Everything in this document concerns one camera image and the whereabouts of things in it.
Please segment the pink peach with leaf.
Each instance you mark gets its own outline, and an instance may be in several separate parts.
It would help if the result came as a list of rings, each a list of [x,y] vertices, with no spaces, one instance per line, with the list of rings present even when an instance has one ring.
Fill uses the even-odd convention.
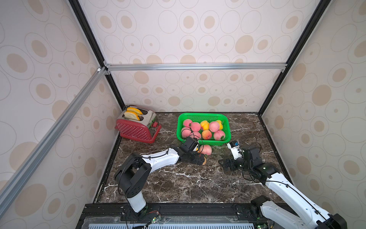
[[[192,124],[192,120],[191,119],[186,119],[183,121],[183,126],[184,127],[191,127]]]

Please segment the yellow red peach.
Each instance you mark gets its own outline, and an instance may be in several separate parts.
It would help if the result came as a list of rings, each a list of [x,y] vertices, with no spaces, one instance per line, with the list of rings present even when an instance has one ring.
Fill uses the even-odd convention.
[[[208,121],[204,120],[200,123],[200,125],[201,125],[201,130],[203,130],[203,131],[209,130],[210,123]]]

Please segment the yellow peach front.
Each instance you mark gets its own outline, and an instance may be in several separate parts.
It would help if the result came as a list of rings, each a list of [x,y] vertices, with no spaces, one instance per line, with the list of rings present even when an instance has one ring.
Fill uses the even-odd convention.
[[[219,124],[219,129],[222,130],[223,129],[223,124],[221,120],[216,120],[216,122]]]

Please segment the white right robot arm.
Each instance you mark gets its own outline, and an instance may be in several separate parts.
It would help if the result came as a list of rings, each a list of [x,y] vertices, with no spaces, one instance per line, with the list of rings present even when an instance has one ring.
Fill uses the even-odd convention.
[[[250,214],[253,218],[267,218],[284,229],[346,229],[346,220],[339,214],[332,215],[319,207],[299,191],[271,163],[263,162],[260,149],[255,146],[242,148],[238,142],[227,147],[231,158],[219,160],[224,170],[239,170],[249,174],[249,180],[258,181],[275,192],[294,211],[281,208],[266,196],[251,201]]]

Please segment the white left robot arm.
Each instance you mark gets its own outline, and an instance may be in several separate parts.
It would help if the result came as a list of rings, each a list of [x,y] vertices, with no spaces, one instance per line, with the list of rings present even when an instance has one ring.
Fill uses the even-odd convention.
[[[168,148],[149,155],[133,152],[114,175],[118,190],[122,191],[135,213],[146,211],[146,201],[142,189],[149,175],[166,166],[179,162],[205,165],[206,156],[200,153],[198,140],[189,137],[178,147]]]

